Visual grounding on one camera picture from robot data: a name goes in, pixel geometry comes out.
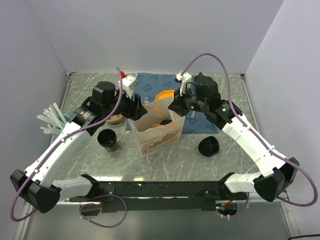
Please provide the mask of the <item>beige paper takeout bag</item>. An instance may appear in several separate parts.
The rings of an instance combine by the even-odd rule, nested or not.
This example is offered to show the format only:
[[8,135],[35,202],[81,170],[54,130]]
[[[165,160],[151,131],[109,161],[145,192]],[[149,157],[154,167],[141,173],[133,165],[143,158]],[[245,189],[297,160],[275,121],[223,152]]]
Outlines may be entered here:
[[[154,154],[180,140],[185,117],[168,109],[173,100],[172,97],[155,100],[144,105],[147,114],[139,120],[128,120],[142,157]],[[172,120],[172,122],[160,125],[163,120]]]

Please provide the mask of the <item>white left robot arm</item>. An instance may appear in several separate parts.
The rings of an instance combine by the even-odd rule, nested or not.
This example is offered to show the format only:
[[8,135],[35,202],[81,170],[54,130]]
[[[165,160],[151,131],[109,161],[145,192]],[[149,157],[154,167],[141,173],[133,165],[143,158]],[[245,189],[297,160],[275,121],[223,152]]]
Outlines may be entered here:
[[137,80],[128,77],[119,82],[100,81],[80,107],[76,108],[69,121],[48,149],[24,171],[15,170],[10,180],[17,195],[41,213],[50,211],[59,201],[83,196],[94,201],[99,195],[98,181],[83,174],[69,180],[56,180],[65,163],[80,146],[113,115],[138,120],[148,111],[141,97],[133,93]]

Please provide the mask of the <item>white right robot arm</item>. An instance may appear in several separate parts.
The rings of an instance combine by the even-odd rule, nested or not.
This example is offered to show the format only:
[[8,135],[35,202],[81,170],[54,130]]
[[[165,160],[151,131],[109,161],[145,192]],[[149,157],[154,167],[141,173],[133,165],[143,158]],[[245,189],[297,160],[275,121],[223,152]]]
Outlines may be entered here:
[[174,92],[169,110],[181,117],[190,111],[203,113],[209,122],[238,143],[259,169],[250,174],[227,174],[220,180],[219,195],[228,200],[240,192],[257,193],[268,202],[274,201],[293,182],[297,169],[292,164],[297,165],[298,161],[292,157],[286,163],[272,155],[275,148],[260,142],[261,135],[234,103],[221,98],[218,84],[211,77],[178,73],[175,81],[181,86]]

